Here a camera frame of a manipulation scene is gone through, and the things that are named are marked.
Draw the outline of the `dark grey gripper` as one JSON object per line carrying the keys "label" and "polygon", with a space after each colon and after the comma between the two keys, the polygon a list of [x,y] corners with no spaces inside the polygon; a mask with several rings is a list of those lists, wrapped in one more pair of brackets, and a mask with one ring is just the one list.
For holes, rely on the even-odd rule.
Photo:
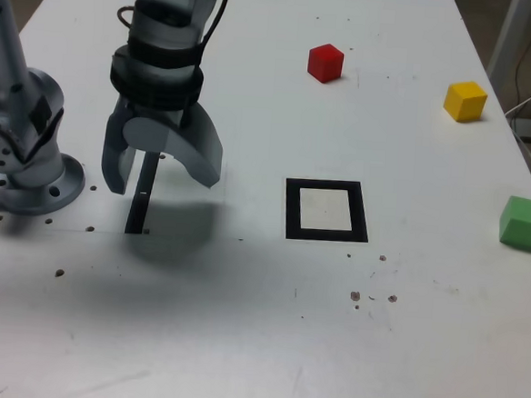
{"label": "dark grey gripper", "polygon": [[213,121],[198,103],[185,110],[159,111],[119,95],[106,122],[101,161],[111,192],[125,193],[135,149],[169,154],[207,188],[221,178],[223,146]]}

